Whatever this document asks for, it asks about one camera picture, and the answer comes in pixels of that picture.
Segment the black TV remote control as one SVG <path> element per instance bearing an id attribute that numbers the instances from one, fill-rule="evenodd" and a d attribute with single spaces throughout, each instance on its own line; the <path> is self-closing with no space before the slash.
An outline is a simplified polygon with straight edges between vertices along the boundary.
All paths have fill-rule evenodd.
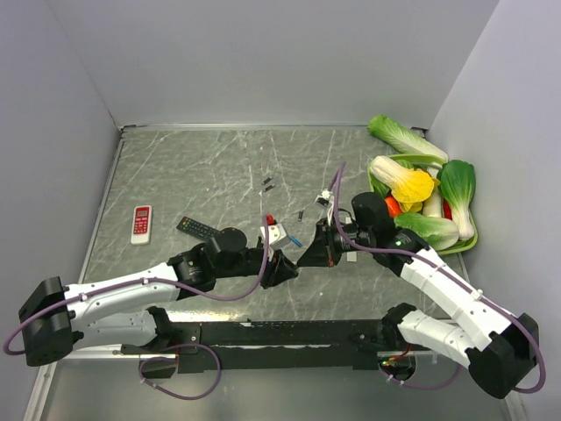
<path id="1" fill-rule="evenodd" d="M 218 229 L 189 217 L 183 217 L 176 226 L 176 229 L 201 241 L 208 241 L 221 233 Z"/>

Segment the red white AC remote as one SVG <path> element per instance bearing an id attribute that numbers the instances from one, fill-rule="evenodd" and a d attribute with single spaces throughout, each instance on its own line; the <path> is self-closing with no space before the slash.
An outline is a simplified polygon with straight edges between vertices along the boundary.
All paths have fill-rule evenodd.
<path id="1" fill-rule="evenodd" d="M 133 246 L 144 246 L 150 243 L 152 216 L 151 205 L 140 205 L 134 208 L 130 240 Z"/>

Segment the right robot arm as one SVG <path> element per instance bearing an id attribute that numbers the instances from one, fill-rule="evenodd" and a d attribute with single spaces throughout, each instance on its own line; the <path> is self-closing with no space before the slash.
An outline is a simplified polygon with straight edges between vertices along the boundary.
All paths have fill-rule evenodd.
<path id="1" fill-rule="evenodd" d="M 398 350 L 411 344 L 440 353 L 465 367 L 481 389 L 498 399 L 517 391 L 534 367 L 544 368 L 536 321 L 490 301 L 450 269 L 424 239 L 397 227 L 380 195 L 355 196 L 354 218 L 348 224 L 339 221 L 332 192 L 323 191 L 316 203 L 327 215 L 317 221 L 299 267 L 331 268 L 344 253 L 368 252 L 451 318 L 445 323 L 411 304 L 396 305 L 382 319 L 382 336 L 389 347 Z"/>

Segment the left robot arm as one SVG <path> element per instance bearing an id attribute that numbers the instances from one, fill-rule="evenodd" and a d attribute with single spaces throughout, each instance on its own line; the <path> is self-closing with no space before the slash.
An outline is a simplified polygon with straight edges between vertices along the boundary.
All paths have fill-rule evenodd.
<path id="1" fill-rule="evenodd" d="M 74 350 L 103 345 L 131 345 L 155 353 L 173 342 L 174 328 L 157 303 L 192 296 L 211 297 L 223 278 L 254 276 L 262 289 L 298 275 L 281 251 L 288 237 L 262 230 L 255 247 L 238 229 L 216 236 L 145 271 L 90 284 L 42 281 L 18 312 L 30 367 L 63 359 Z"/>

